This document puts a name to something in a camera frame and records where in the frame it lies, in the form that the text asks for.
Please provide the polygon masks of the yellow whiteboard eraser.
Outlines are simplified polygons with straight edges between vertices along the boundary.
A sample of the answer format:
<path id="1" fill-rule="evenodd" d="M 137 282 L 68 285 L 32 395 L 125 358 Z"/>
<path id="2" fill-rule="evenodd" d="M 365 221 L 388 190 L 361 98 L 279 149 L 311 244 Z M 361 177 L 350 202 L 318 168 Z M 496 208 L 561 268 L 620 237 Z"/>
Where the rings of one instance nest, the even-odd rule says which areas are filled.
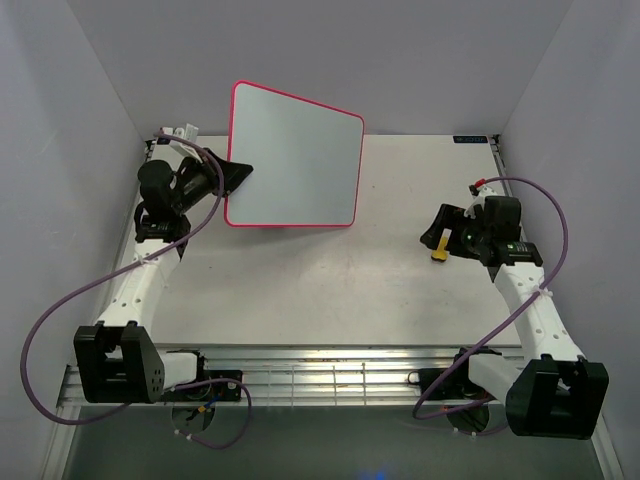
<path id="1" fill-rule="evenodd" d="M 449 254 L 447 251 L 447 245 L 448 245 L 448 240 L 449 240 L 449 236 L 444 233 L 438 244 L 437 247 L 431 252 L 431 260 L 436 262 L 436 263 L 444 263 L 447 261 Z"/>

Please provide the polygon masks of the pink framed whiteboard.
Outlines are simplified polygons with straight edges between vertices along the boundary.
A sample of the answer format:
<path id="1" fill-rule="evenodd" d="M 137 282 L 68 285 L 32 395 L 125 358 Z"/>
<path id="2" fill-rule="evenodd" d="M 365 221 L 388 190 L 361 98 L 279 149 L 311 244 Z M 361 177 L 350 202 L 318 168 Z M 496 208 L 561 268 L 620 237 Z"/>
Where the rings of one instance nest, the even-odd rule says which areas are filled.
<path id="1" fill-rule="evenodd" d="M 365 121 L 344 109 L 241 80 L 227 159 L 253 171 L 225 202 L 237 228 L 345 228 L 356 218 Z"/>

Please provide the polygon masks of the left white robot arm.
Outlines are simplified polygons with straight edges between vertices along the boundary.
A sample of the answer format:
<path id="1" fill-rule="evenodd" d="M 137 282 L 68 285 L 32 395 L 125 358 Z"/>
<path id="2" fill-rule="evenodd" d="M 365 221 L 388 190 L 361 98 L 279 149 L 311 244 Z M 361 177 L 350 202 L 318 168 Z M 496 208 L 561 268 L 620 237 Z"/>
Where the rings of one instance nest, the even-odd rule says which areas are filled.
<path id="1" fill-rule="evenodd" d="M 141 201 L 134 213 L 132 270 L 92 326 L 80 327 L 74 350 L 90 403 L 155 403 L 175 386 L 205 397 L 212 376 L 193 351 L 161 353 L 150 336 L 160 297 L 187 247 L 187 212 L 208 195 L 225 198 L 252 173 L 248 164 L 217 155 L 183 158 L 178 168 L 150 160 L 138 171 Z"/>

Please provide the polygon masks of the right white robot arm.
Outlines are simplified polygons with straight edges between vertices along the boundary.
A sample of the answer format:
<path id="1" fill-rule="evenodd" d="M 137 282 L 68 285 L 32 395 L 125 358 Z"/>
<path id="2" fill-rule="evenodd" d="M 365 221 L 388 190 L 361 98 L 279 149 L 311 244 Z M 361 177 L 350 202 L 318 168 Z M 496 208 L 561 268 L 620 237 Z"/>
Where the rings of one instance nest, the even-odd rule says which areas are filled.
<path id="1" fill-rule="evenodd" d="M 441 205 L 422 234 L 426 247 L 436 249 L 445 240 L 450 255 L 487 269 L 526 362 L 518 369 L 485 344 L 466 348 L 423 394 L 451 384 L 464 397 L 482 391 L 504 406 L 517 436 L 586 440 L 596 428 L 609 375 L 603 364 L 586 359 L 565 329 L 537 247 L 521 238 L 520 220 L 518 199 L 481 194 L 467 209 Z"/>

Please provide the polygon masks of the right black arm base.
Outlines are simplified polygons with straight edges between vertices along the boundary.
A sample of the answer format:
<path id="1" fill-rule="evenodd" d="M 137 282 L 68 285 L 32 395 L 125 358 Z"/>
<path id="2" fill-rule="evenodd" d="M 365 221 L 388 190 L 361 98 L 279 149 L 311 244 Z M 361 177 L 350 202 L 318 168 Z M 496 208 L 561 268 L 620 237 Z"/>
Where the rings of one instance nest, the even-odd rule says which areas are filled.
<path id="1" fill-rule="evenodd" d="M 420 392 L 424 393 L 444 371 L 444 368 L 412 370 L 407 376 L 407 383 L 418 387 Z M 491 395 L 486 390 L 472 383 L 466 374 L 459 369 L 444 379 L 429 395 L 428 400 L 479 400 L 490 397 Z"/>

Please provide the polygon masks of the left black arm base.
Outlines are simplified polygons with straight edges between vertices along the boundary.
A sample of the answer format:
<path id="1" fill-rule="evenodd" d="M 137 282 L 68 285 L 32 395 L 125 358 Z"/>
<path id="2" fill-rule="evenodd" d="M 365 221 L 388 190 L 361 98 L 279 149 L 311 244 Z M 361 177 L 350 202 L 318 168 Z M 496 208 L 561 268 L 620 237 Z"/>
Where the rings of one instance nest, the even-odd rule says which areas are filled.
<path id="1" fill-rule="evenodd" d="M 242 370 L 204 370 L 196 381 L 230 378 L 243 381 Z M 180 391 L 167 391 L 161 396 L 161 402 L 201 403 L 238 402 L 242 398 L 242 389 L 234 382 L 207 384 L 197 388 Z"/>

